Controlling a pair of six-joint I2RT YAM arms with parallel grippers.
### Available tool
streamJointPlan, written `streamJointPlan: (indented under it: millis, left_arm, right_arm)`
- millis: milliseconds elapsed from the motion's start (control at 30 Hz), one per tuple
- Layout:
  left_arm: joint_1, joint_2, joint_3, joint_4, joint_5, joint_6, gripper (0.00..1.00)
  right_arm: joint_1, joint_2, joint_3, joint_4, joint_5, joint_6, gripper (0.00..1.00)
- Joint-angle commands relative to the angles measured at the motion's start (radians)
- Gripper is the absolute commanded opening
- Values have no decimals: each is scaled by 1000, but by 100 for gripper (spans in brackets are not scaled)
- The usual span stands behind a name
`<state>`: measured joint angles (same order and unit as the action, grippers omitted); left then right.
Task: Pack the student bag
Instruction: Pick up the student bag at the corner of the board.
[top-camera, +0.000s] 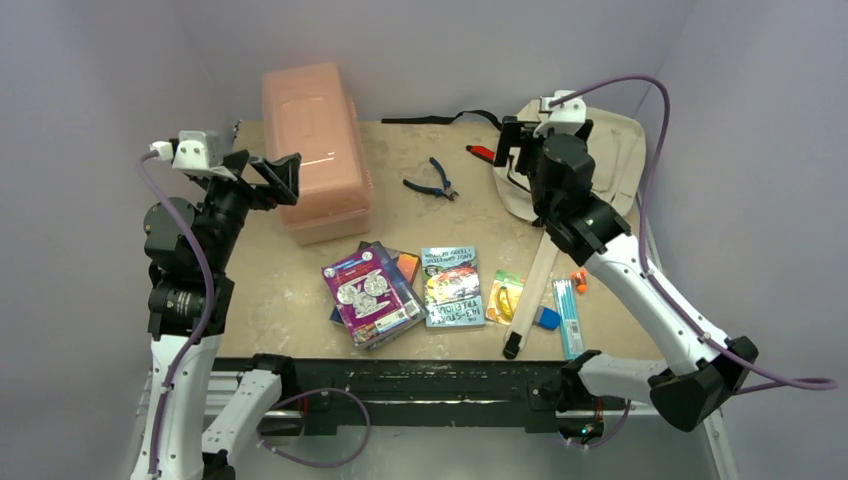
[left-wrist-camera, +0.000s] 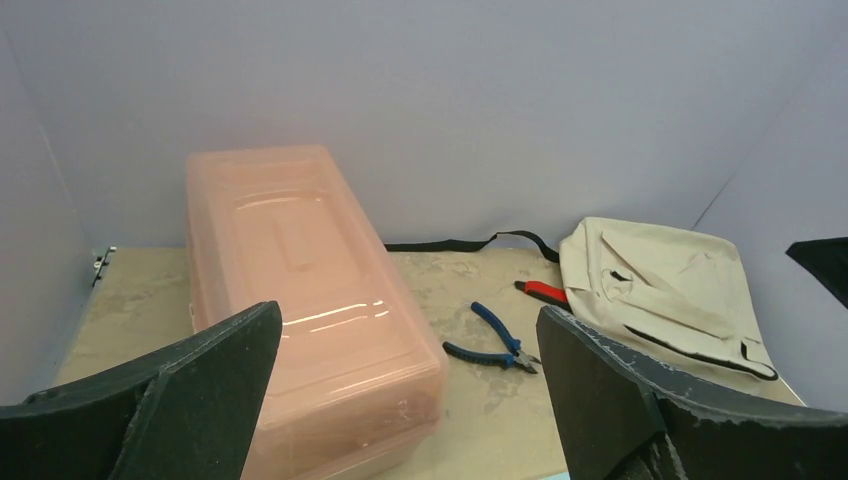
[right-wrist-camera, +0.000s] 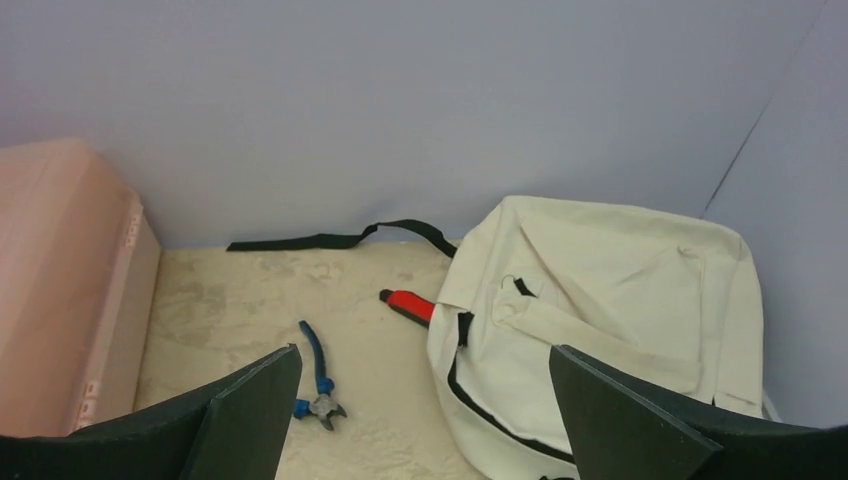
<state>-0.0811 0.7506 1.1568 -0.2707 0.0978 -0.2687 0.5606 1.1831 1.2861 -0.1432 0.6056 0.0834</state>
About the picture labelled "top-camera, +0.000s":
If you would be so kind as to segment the cream canvas backpack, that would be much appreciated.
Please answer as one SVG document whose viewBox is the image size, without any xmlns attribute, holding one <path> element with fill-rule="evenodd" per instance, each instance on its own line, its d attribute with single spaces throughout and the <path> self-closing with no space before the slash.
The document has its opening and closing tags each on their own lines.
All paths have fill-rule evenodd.
<svg viewBox="0 0 848 480">
<path fill-rule="evenodd" d="M 516 117 L 539 122 L 539 99 L 530 101 Z M 578 266 L 603 253 L 608 243 L 631 232 L 625 215 L 634 203 L 635 182 L 644 166 L 645 142 L 634 121 L 587 106 L 593 130 L 588 153 L 593 158 L 592 189 L 585 199 L 534 199 L 528 179 L 493 164 L 493 175 L 505 208 L 542 229 L 516 315 L 504 337 L 502 354 L 512 360 L 525 346 L 532 319 L 547 289 L 559 254 Z"/>
</svg>

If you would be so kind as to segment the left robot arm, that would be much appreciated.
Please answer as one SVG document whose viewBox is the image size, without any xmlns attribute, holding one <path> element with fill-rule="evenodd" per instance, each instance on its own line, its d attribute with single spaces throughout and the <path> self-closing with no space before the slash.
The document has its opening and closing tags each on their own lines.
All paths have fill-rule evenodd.
<svg viewBox="0 0 848 480">
<path fill-rule="evenodd" d="M 229 259 L 251 211 L 297 202 L 301 157 L 269 161 L 241 150 L 223 165 L 224 176 L 196 178 L 200 203 L 158 193 L 144 218 L 152 385 L 135 479 L 233 479 L 263 415 L 297 399 L 293 360 L 257 354 L 223 410 L 205 420 L 234 290 Z"/>
</svg>

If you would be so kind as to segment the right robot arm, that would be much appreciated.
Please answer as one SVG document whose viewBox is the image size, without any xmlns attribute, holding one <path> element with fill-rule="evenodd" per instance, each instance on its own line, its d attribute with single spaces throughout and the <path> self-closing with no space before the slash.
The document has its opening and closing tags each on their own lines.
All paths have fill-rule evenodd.
<svg viewBox="0 0 848 480">
<path fill-rule="evenodd" d="M 640 260 L 630 225 L 592 191 L 595 161 L 587 145 L 592 121 L 573 133 L 536 135 L 535 126 L 505 117 L 495 166 L 512 165 L 527 177 L 543 244 L 599 279 L 663 355 L 657 362 L 590 350 L 563 368 L 560 405 L 584 407 L 597 397 L 635 400 L 652 405 L 676 429 L 694 430 L 740 391 L 757 347 L 712 324 L 652 262 Z"/>
</svg>

